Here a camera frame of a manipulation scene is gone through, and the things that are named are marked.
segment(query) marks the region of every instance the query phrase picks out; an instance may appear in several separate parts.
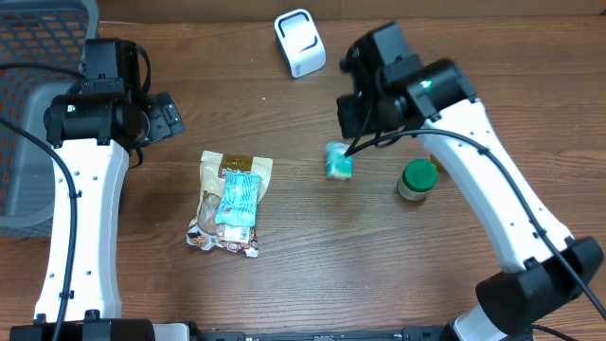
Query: mesh basket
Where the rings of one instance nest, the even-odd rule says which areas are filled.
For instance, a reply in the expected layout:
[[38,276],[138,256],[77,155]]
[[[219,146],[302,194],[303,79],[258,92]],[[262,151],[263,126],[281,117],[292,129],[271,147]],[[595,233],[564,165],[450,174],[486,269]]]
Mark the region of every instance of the mesh basket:
[[[0,2],[0,64],[34,62],[78,70],[84,40],[97,37],[94,0]],[[43,116],[72,76],[33,68],[0,70],[0,115],[45,141]],[[0,128],[0,235],[48,236],[54,206],[52,161]]]

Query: snack bag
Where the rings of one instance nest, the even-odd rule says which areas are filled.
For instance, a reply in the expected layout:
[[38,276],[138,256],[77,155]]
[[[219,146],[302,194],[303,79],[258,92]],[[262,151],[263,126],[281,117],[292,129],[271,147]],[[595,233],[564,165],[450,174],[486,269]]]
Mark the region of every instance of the snack bag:
[[[258,240],[255,227],[257,207],[254,207],[252,215],[247,215],[244,217],[245,219],[239,216],[239,220],[236,218],[230,220],[233,213],[226,213],[225,210],[227,207],[232,207],[228,211],[233,212],[233,204],[236,199],[239,200],[236,206],[239,207],[241,212],[243,212],[241,204],[244,202],[251,209],[250,199],[254,195],[251,191],[253,188],[257,189],[256,199],[253,199],[253,203],[258,204],[269,186],[273,164],[274,160],[270,158],[223,155],[205,151],[200,163],[200,204],[198,205],[196,218],[189,223],[187,243],[196,245],[204,251],[217,246],[227,251],[256,258],[258,256]],[[217,213],[221,210],[222,197],[226,192],[226,177],[231,178],[232,176],[234,176],[233,180],[230,180],[232,185],[227,190],[229,191],[228,195],[234,197],[225,201],[223,211],[218,217]],[[238,197],[238,190],[242,190],[242,186],[240,189],[237,188],[239,181],[241,184],[244,181],[247,184],[252,181],[249,184],[252,186],[247,187],[246,193],[241,192],[240,197]],[[243,223],[245,225],[234,225],[233,223]]]

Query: white device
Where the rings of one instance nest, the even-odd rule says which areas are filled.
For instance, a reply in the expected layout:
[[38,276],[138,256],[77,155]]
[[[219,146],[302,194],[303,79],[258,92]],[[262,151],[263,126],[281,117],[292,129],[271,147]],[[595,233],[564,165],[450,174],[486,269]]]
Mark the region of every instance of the white device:
[[274,22],[276,41],[294,78],[321,69],[326,63],[326,50],[312,15],[304,9],[282,14]]

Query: wooden table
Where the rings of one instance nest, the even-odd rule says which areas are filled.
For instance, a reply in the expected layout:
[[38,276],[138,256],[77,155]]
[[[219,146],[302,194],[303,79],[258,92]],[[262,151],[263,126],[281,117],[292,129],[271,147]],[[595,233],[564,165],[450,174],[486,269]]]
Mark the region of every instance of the wooden table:
[[[152,91],[172,93],[187,127],[145,150],[143,167],[127,174],[117,249],[124,317],[195,320],[206,331],[350,331],[442,325],[473,307],[475,284],[499,268],[448,177],[422,205],[396,192],[407,162],[428,156],[417,141],[364,151],[353,179],[326,179],[324,145],[340,138],[335,99],[352,89],[338,61],[381,24],[319,23],[327,65],[297,81],[271,23],[101,26],[104,37],[145,46]],[[400,24],[426,62],[458,62],[546,206],[577,237],[606,247],[604,18]],[[275,160],[256,260],[185,243],[204,150]],[[48,246],[0,239],[1,339],[30,322]],[[606,301],[604,267],[591,286]],[[541,323],[582,340],[606,333],[585,297]]]

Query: black cable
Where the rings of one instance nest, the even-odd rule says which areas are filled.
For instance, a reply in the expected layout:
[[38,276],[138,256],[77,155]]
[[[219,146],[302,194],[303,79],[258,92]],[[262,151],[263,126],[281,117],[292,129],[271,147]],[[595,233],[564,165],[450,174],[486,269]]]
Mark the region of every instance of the black cable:
[[82,75],[78,71],[74,71],[72,69],[55,66],[55,65],[48,65],[48,64],[42,64],[42,63],[3,63],[3,64],[0,64],[0,70],[17,68],[17,67],[39,68],[39,69],[43,69],[43,70],[61,72],[61,73],[68,74],[68,75],[71,75],[74,77],[84,78],[84,75]]
[[551,251],[551,253],[554,255],[556,260],[558,260],[560,265],[563,266],[563,268],[566,270],[566,272],[573,278],[573,280],[577,283],[577,285],[580,287],[580,289],[583,291],[583,293],[585,293],[587,295],[587,298],[589,298],[589,300],[594,304],[594,306],[596,307],[597,311],[602,316],[602,318],[606,320],[606,310],[604,309],[604,306],[602,306],[602,304],[599,302],[599,299],[597,299],[597,297],[594,295],[594,293],[591,291],[591,289],[589,289],[589,287],[579,277],[579,274],[577,274],[575,269],[572,268],[570,263],[568,263],[568,261],[566,261],[566,259],[561,255],[558,248],[549,240],[549,238],[546,235],[545,230],[539,224],[537,217],[535,217],[534,213],[532,212],[532,209],[530,209],[530,205],[524,198],[524,194],[522,194],[522,192],[518,188],[518,185],[515,183],[513,178],[511,178],[511,175],[509,174],[509,172],[505,168],[505,166],[503,166],[501,161],[499,161],[499,159],[490,151],[489,148],[484,147],[479,142],[477,142],[465,135],[457,134],[454,132],[449,132],[449,131],[445,131],[445,130],[441,130],[441,129],[417,129],[417,130],[411,130],[411,131],[407,131],[407,132],[397,132],[397,133],[384,135],[379,138],[372,139],[372,140],[367,141],[367,142],[361,144],[360,146],[354,148],[351,151],[351,153],[345,153],[345,156],[354,155],[355,153],[363,150],[364,148],[373,146],[375,143],[390,140],[395,137],[417,136],[417,135],[443,135],[443,136],[455,138],[457,140],[463,141],[463,142],[468,143],[471,146],[475,147],[480,154],[485,155],[490,161],[492,161],[494,166],[503,174],[503,177],[505,177],[509,186],[513,190],[513,193],[518,198],[520,205],[522,205],[522,208],[524,209],[526,215],[528,216],[530,223],[532,225],[534,225],[534,228],[537,231],[537,234],[541,237],[541,239],[543,240],[544,244],[547,246],[549,251]]
[[368,125],[368,122],[370,121],[370,116],[372,115],[372,109],[374,106],[375,106],[375,97],[374,97],[374,95],[372,95],[372,98],[370,100],[370,105],[368,106],[368,112],[366,113],[366,118],[364,120],[364,124],[362,124],[362,128],[360,129],[360,132],[353,139],[353,142],[351,142],[351,144],[349,145],[348,149],[345,152],[345,155],[348,155],[351,151],[353,151],[353,149],[358,144],[358,141],[360,141],[360,138],[362,138],[362,135],[364,135],[364,131],[366,130],[366,126]]
[[566,335],[565,333],[554,331],[551,328],[540,326],[540,325],[530,325],[530,329],[541,331],[541,332],[546,332],[546,333],[552,334],[552,335],[559,337],[560,339],[566,340],[566,341],[579,341],[574,337],[570,337],[570,336]]
[[77,95],[80,93],[81,90],[81,83],[80,80],[74,81],[70,86],[69,89],[67,89],[67,91],[65,92],[66,95]]
[[148,53],[145,51],[143,46],[137,45],[134,47],[137,52],[143,57],[143,61],[145,62],[145,66],[147,67],[147,72],[145,75],[145,80],[143,81],[143,85],[141,86],[141,93],[139,94],[139,104],[141,107],[146,107],[147,96],[150,92],[150,87],[152,86],[152,63],[150,63],[150,57]]
[[67,183],[67,188],[69,190],[69,204],[71,217],[69,221],[69,244],[67,245],[67,261],[65,263],[65,276],[63,277],[63,288],[61,293],[61,304],[59,306],[59,313],[57,315],[57,322],[55,324],[55,331],[53,332],[53,341],[58,341],[59,336],[61,335],[61,327],[65,320],[65,313],[67,313],[67,302],[69,301],[69,288],[72,282],[72,271],[74,269],[74,254],[76,250],[76,230],[78,223],[78,206],[76,203],[76,199],[78,198],[78,194],[76,193],[76,186],[74,184],[74,179],[72,178],[72,174],[69,172],[69,169],[61,160],[61,158],[53,151],[50,147],[48,147],[43,141],[41,141],[38,137],[26,132],[8,122],[4,118],[0,117],[0,124],[5,127],[11,129],[15,133],[23,136],[24,138],[31,141],[36,146],[40,147],[43,151],[45,151],[53,160],[57,163],[57,166],[61,169],[63,176],[65,177],[65,182]]
[[[385,93],[383,92],[383,85],[381,83],[381,73],[383,72],[383,67],[379,67],[376,71],[375,71],[375,88],[377,89],[377,92],[379,93],[379,95],[381,97],[385,96]],[[383,132],[377,132],[375,134],[375,139],[379,138],[381,136]],[[389,140],[389,142],[385,142],[384,144],[380,145],[379,142],[375,143],[375,147],[377,148],[383,148],[383,147],[387,147],[387,146],[391,146],[392,144],[398,142],[400,140],[399,137],[396,138],[392,138],[391,140]]]
[[134,147],[134,149],[136,150],[136,155],[139,157],[139,161],[136,163],[136,165],[130,166],[129,170],[135,169],[143,165],[143,150],[141,149],[141,146]]

